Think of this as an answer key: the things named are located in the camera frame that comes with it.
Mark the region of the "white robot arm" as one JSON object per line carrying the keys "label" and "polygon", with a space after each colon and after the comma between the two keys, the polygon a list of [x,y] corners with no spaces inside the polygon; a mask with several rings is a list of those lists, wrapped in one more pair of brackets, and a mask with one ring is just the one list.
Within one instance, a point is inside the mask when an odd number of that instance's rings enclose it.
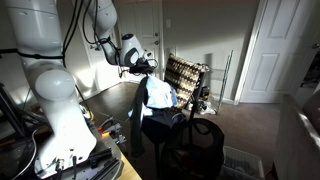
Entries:
{"label": "white robot arm", "polygon": [[[45,179],[87,160],[97,138],[85,122],[74,78],[63,65],[67,46],[56,0],[5,0],[5,5],[26,79],[53,130],[34,163],[37,177]],[[117,21],[112,0],[81,0],[81,6],[93,21],[109,64],[128,68],[147,64],[146,51],[135,35],[124,35],[120,49],[111,42],[110,29]]]}

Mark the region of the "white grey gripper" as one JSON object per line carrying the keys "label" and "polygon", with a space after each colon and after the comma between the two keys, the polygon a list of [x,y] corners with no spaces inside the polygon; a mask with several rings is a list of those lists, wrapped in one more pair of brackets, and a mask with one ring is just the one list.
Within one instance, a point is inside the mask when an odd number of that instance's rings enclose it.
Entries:
{"label": "white grey gripper", "polygon": [[146,51],[136,64],[129,68],[129,72],[131,74],[152,74],[158,67],[158,61],[152,58],[151,55],[151,51]]}

